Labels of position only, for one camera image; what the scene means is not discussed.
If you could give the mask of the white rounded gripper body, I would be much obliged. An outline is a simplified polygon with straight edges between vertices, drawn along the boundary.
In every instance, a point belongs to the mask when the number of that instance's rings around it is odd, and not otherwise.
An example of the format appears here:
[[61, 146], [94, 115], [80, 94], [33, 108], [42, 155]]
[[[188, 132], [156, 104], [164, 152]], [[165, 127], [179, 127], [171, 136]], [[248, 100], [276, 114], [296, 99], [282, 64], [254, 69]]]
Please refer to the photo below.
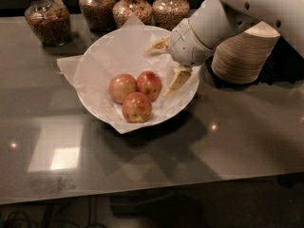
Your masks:
[[213, 50], [197, 38], [189, 20], [183, 19], [170, 33], [169, 53], [181, 65], [198, 67], [213, 55]]

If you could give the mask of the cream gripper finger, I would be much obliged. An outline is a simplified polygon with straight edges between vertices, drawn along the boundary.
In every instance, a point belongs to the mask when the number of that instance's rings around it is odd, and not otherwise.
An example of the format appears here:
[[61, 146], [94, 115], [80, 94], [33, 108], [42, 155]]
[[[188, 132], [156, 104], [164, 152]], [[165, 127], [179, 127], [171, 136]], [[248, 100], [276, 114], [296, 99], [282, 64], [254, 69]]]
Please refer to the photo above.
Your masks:
[[192, 68], [190, 66], [174, 66], [168, 71], [167, 87], [163, 96], [172, 97], [186, 84], [191, 75]]
[[155, 41], [150, 47], [148, 47], [145, 51], [152, 52], [152, 51], [165, 51], [167, 52], [169, 48], [169, 37], [165, 36], [161, 39]]

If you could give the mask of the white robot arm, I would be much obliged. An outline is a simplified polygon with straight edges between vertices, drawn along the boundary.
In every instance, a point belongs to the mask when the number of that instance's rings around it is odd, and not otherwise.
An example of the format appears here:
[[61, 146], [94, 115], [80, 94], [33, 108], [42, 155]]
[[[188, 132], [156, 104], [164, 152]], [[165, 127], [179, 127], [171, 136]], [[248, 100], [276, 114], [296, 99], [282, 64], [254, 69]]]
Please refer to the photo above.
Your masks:
[[164, 95], [180, 90], [192, 68], [202, 65], [220, 43], [260, 22], [274, 28], [304, 57], [304, 0], [205, 0], [146, 50], [168, 53], [179, 64]]

